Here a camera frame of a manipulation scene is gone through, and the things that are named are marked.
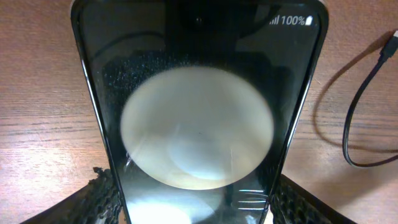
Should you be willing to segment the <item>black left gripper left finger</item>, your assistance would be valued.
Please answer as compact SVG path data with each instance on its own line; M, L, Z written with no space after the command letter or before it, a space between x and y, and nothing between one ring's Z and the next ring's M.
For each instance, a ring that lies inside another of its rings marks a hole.
M118 224L122 210L119 191L109 169L95 167L97 178L71 196L23 224Z

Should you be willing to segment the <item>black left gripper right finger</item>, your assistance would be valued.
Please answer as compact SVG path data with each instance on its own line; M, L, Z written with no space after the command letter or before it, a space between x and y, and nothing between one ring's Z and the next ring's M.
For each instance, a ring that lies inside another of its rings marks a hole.
M285 175L271 197L276 224L355 224Z

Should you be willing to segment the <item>black Samsung Galaxy smartphone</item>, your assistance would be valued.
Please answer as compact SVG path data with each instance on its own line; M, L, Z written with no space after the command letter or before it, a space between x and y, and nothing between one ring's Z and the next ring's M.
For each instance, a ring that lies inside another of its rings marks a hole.
M262 223L328 28L324 1L73 1L128 223Z

